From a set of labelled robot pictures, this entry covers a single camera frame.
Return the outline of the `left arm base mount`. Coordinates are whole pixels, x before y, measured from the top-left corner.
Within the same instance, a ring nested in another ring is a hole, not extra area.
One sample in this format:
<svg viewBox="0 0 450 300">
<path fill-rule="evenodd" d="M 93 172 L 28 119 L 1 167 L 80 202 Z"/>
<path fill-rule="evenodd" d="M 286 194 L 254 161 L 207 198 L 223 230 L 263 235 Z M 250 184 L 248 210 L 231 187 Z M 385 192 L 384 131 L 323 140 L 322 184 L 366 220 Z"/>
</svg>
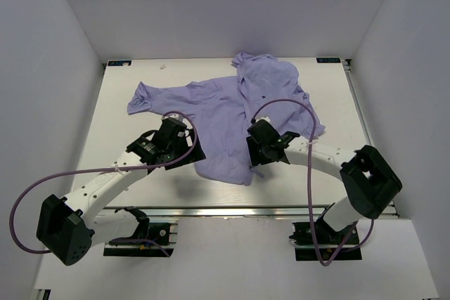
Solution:
<svg viewBox="0 0 450 300">
<path fill-rule="evenodd" d="M 138 225 L 129 237 L 119 237 L 105 243 L 103 255 L 114 257 L 169 258 L 174 251 L 177 237 L 177 223 L 151 221 L 145 212 L 136 207 L 125 207 L 125 211 Z"/>
</svg>

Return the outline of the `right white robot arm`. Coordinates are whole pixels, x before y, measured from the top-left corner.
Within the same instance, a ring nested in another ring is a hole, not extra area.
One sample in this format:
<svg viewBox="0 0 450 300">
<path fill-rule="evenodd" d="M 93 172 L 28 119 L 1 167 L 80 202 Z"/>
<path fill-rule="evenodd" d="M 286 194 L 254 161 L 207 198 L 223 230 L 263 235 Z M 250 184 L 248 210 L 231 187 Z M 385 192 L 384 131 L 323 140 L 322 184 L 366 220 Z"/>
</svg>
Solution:
<svg viewBox="0 0 450 300">
<path fill-rule="evenodd" d="M 324 242 L 335 242 L 344 228 L 362 218 L 377 219 L 402 189 L 398 176 L 371 145 L 345 150 L 312 143 L 292 131 L 280 135 L 264 119 L 247 132 L 252 166 L 273 162 L 305 166 L 343 183 L 347 196 L 327 207 L 317 221 Z"/>
</svg>

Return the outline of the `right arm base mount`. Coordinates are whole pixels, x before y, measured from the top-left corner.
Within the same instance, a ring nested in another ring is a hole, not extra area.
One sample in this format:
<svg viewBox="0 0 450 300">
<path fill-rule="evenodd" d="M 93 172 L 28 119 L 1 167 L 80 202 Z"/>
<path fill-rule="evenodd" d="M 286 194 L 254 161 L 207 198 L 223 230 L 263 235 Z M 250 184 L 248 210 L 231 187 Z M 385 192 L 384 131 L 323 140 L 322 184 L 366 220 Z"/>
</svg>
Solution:
<svg viewBox="0 0 450 300">
<path fill-rule="evenodd" d="M 308 221 L 294 222 L 292 224 L 292 229 L 293 232 L 292 235 L 289 236 L 289 240 L 293 243 L 295 248 L 295 260 L 318 261 L 314 250 L 310 223 Z M 353 247 L 357 246 L 360 242 L 356 228 L 349 225 L 340 232 L 331 234 L 327 230 L 316 226 L 316 239 L 324 261 L 329 260 L 348 233 L 350 233 L 349 238 L 335 257 L 335 261 L 360 261 L 362 260 L 361 249 L 353 249 Z"/>
</svg>

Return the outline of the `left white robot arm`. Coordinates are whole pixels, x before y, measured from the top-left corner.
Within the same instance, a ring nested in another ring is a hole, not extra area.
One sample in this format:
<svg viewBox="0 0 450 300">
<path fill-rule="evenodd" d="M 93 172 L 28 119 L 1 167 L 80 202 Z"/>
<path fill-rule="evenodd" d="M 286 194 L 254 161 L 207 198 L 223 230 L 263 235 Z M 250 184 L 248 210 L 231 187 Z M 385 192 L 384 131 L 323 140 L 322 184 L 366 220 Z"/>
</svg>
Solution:
<svg viewBox="0 0 450 300">
<path fill-rule="evenodd" d="M 143 133 L 106 169 L 63 197 L 51 195 L 41 206 L 37 239 L 66 266 L 103 243 L 160 247 L 150 236 L 150 219 L 136 207 L 103 209 L 131 185 L 158 168 L 167 170 L 205 158 L 193 125 L 166 117 L 158 130 Z"/>
</svg>

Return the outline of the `lilac zip-up jacket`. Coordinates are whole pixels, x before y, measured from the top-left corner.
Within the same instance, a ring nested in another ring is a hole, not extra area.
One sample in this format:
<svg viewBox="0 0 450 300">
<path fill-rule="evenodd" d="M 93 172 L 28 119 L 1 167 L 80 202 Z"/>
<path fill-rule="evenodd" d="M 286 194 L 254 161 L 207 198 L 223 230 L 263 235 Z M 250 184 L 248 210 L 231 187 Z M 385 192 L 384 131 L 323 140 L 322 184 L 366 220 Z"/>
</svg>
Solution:
<svg viewBox="0 0 450 300">
<path fill-rule="evenodd" d="M 239 53 L 230 77 L 156 88 L 140 83 L 127 112 L 162 115 L 180 111 L 196 126 L 206 158 L 195 163 L 198 175 L 225 183 L 250 185 L 253 172 L 246 144 L 250 120 L 258 109 L 279 133 L 294 131 L 305 138 L 325 131 L 309 94 L 299 85 L 297 68 L 264 54 Z"/>
</svg>

